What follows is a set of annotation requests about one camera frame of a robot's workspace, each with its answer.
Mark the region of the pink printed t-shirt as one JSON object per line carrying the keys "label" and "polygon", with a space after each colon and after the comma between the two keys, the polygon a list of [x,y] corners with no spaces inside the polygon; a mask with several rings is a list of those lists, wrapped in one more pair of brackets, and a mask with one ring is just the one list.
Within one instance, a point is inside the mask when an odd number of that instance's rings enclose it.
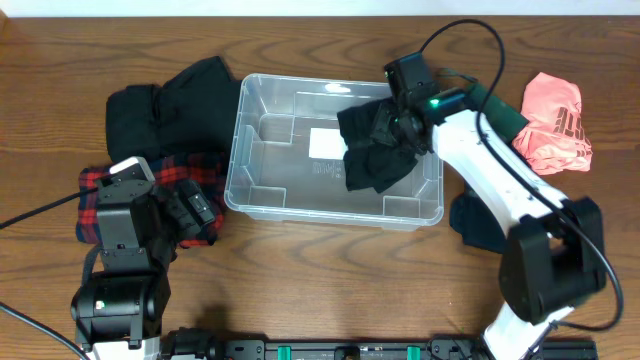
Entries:
{"label": "pink printed t-shirt", "polygon": [[592,145],[581,121],[582,97],[576,84],[539,73],[526,85],[521,115],[528,124],[512,146],[535,173],[591,169]]}

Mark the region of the clear plastic storage container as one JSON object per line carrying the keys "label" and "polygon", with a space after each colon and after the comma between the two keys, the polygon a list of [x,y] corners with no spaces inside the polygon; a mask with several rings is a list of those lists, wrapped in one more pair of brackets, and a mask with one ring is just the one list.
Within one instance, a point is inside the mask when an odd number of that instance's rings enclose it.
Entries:
{"label": "clear plastic storage container", "polygon": [[388,85],[254,73],[241,83],[224,190],[226,205],[256,220],[415,231],[444,215],[443,164],[419,158],[378,194],[348,191],[342,160],[308,155],[311,128],[339,129],[337,113],[389,97]]}

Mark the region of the dark navy garment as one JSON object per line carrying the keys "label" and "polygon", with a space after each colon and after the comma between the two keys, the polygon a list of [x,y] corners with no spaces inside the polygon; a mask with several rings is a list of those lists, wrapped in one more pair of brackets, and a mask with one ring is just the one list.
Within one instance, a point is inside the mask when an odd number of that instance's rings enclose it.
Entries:
{"label": "dark navy garment", "polygon": [[348,191],[373,188],[378,194],[407,176],[418,160],[411,151],[375,142],[371,130],[380,107],[392,115],[390,98],[349,107],[337,113],[340,134],[347,146],[343,156]]}

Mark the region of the large black garment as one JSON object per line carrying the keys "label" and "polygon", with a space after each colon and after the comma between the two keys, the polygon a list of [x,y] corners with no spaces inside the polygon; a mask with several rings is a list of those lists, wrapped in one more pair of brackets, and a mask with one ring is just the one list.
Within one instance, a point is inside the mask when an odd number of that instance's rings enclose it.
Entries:
{"label": "large black garment", "polygon": [[231,151],[241,82],[219,56],[200,60],[162,85],[129,85],[106,101],[107,152],[117,163],[179,153]]}

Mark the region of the white label in container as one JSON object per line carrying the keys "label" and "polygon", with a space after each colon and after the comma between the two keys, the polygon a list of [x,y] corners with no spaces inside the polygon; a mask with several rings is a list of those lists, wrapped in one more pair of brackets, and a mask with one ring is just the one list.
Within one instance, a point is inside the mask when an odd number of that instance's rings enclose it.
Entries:
{"label": "white label in container", "polygon": [[311,128],[308,155],[313,159],[342,160],[347,146],[339,129]]}

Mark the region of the black garment with tape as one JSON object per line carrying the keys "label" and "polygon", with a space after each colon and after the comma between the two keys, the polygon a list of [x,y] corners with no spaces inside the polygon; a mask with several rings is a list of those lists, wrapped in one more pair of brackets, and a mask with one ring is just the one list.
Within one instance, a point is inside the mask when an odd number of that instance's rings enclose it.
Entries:
{"label": "black garment with tape", "polygon": [[506,237],[500,224],[467,182],[451,203],[449,225],[461,235],[464,245],[498,254],[505,250]]}

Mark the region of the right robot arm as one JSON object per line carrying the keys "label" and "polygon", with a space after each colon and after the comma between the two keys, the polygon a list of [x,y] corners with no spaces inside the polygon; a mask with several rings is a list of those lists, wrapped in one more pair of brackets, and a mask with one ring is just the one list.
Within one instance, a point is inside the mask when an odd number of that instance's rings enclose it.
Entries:
{"label": "right robot arm", "polygon": [[434,154],[470,185],[497,221],[505,247],[499,268],[504,303],[485,329],[476,359],[527,359],[591,295],[614,281],[604,255],[602,216],[590,198],[570,200],[535,174],[504,142],[477,87],[438,87],[423,55],[384,67],[392,103],[375,118],[375,141]]}

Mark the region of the red navy plaid shirt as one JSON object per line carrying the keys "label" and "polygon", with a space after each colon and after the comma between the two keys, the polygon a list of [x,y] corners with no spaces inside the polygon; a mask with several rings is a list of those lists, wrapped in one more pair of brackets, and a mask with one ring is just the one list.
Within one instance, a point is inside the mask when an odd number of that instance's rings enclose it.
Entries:
{"label": "red navy plaid shirt", "polygon": [[[212,206],[214,221],[207,225],[194,238],[180,243],[182,248],[212,246],[218,238],[218,231],[224,221],[226,205],[224,203],[224,185],[228,163],[221,153],[180,153],[154,160],[149,167],[156,182],[166,188],[173,189],[179,181],[195,180],[205,198]],[[97,219],[96,193],[83,196],[78,205],[76,222],[76,238],[81,243],[96,244],[101,242],[101,234]]]}

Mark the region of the dark green garment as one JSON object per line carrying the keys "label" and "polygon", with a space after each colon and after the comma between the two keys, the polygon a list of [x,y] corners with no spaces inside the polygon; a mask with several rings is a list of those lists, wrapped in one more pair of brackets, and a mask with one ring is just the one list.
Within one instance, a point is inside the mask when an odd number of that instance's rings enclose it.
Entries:
{"label": "dark green garment", "polygon": [[[471,104],[475,107],[478,107],[486,97],[487,88],[470,75],[443,68],[437,71],[437,77],[440,79],[460,77],[467,81],[468,85],[465,87],[465,91],[468,93]],[[489,98],[483,113],[494,131],[507,144],[510,144],[529,124],[523,115],[495,95]]]}

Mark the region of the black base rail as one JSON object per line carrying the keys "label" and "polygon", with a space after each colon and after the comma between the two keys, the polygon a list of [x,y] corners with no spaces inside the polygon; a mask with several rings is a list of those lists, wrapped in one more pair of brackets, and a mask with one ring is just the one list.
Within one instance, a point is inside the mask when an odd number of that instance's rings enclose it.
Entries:
{"label": "black base rail", "polygon": [[481,340],[437,336],[414,342],[277,342],[222,340],[195,328],[172,331],[162,342],[160,360],[491,360]]}

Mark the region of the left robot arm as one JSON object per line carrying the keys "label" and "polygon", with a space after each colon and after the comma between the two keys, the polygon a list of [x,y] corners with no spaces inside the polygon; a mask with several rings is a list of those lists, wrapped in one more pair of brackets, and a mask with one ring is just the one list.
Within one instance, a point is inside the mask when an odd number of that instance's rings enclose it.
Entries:
{"label": "left robot arm", "polygon": [[213,222],[213,209],[191,179],[173,189],[114,181],[99,188],[96,209],[104,270],[85,275],[72,299],[76,342],[87,354],[118,340],[138,350],[161,332],[176,248]]}

